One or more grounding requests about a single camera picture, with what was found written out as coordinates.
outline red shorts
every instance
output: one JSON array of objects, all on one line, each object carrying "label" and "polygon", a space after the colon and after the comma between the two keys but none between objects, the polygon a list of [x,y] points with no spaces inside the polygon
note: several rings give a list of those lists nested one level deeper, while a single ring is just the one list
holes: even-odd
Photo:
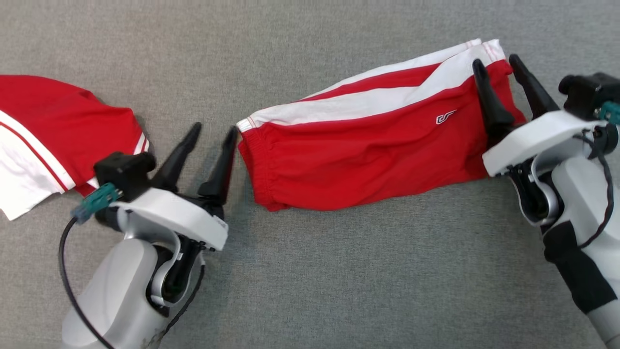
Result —
[{"label": "red shorts", "polygon": [[476,58],[524,122],[498,40],[382,66],[237,123],[256,202],[336,210],[486,177]]},{"label": "red shorts", "polygon": [[95,162],[148,148],[129,108],[61,81],[0,75],[0,209],[9,220],[53,193],[90,194]]}]

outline gray carpet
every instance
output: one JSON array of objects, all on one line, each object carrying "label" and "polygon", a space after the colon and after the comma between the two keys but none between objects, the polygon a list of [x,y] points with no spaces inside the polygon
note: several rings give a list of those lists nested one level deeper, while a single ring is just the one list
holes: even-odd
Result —
[{"label": "gray carpet", "polygon": [[[569,73],[620,75],[620,7],[341,4],[131,6],[0,0],[0,74],[91,90],[134,110],[159,157],[205,123],[180,187],[227,128],[387,63],[480,37],[519,53],[561,101]],[[518,107],[525,95],[515,91]],[[611,159],[620,175],[620,161]],[[162,348],[600,348],[507,180],[337,212],[269,213],[238,157],[226,248]],[[56,348],[69,310],[56,249],[79,195],[0,215],[0,347]],[[118,233],[89,222],[67,250],[82,289]]]}]

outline white trim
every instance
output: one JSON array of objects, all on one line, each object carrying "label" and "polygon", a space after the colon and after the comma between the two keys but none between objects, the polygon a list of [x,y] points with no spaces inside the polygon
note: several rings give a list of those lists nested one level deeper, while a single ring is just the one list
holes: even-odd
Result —
[{"label": "white trim", "polygon": [[87,180],[86,184],[88,184],[89,186],[92,186],[95,189],[99,189],[99,181],[97,180],[97,177],[93,177]]},{"label": "white trim", "polygon": [[247,131],[249,129],[252,129],[253,126],[250,123],[250,119],[249,118],[245,118],[245,119],[243,119],[243,120],[241,120],[241,121],[239,121],[237,123],[237,128],[239,129],[240,132],[245,132],[245,131]]},{"label": "white trim", "polygon": [[146,137],[144,136],[144,132],[143,132],[140,135],[140,138],[138,139],[138,143],[136,143],[136,147],[133,149],[134,154],[138,154],[142,152],[142,145],[144,145],[145,140],[146,140]]},{"label": "white trim", "polygon": [[361,119],[400,109],[423,101],[450,88],[462,85],[473,75],[472,62],[480,59],[485,66],[504,60],[499,40],[476,45],[444,61],[418,87],[382,88],[360,93],[300,101],[273,106],[255,112],[237,123],[241,132],[260,127],[266,122],[277,125],[297,125],[310,122]]},{"label": "white trim", "polygon": [[[0,111],[0,122],[6,124],[24,139],[26,139],[26,142],[28,142],[30,146],[43,158],[43,160],[45,160],[51,170],[54,171],[54,174],[58,177],[58,179],[63,182],[67,190],[71,190],[71,188],[76,186],[75,182],[73,181],[69,173],[67,173],[67,171],[64,169],[63,165],[61,165],[61,163],[58,161],[58,159],[56,159],[56,157],[47,148],[45,148],[45,146],[41,142],[39,142],[39,140],[33,134],[31,134],[30,131],[28,131],[28,129],[26,129],[17,120],[13,119],[3,111]],[[16,137],[15,139],[19,140],[19,142],[22,142],[19,137]],[[3,139],[0,140],[0,142],[10,142],[10,139]],[[51,175],[51,173],[50,180],[56,183],[56,179]],[[58,191],[60,193],[64,193],[64,189],[60,186],[60,184],[56,183],[56,185],[58,186]]]},{"label": "white trim", "polygon": [[433,64],[437,64],[437,63],[441,63],[445,60],[447,60],[448,58],[457,55],[463,51],[466,51],[468,48],[472,47],[472,46],[476,46],[476,45],[480,45],[482,43],[482,40],[480,39],[474,39],[474,40],[470,40],[468,42],[464,42],[461,43],[459,45],[456,46],[452,46],[449,48],[445,48],[441,51],[437,51],[437,52],[433,52],[433,53],[429,53],[428,55],[424,55],[424,56],[420,56],[417,58],[413,58],[411,60],[408,61],[403,61],[400,63],[395,63],[395,64],[390,64],[390,65],[384,65],[384,66],[380,66],[377,67],[375,69],[371,69],[369,71],[366,71],[362,74],[357,74],[355,76],[351,76],[350,78],[346,78],[338,83],[333,84],[332,86],[329,86],[326,89],[323,89],[317,93],[313,93],[310,96],[306,97],[313,97],[316,96],[318,94],[322,94],[328,91],[331,91],[333,89],[337,89],[343,85],[346,84],[351,84],[351,83],[355,83],[357,81],[360,80],[364,80],[364,79],[368,79],[371,78],[373,76],[378,76],[378,75],[382,75],[382,74],[386,74],[386,73],[392,73],[393,71],[399,71],[399,70],[405,70],[405,69],[411,69],[411,68],[419,68],[422,66],[428,66],[428,65],[433,65]]},{"label": "white trim", "polygon": [[0,127],[0,209],[9,220],[63,188],[13,131]]}]

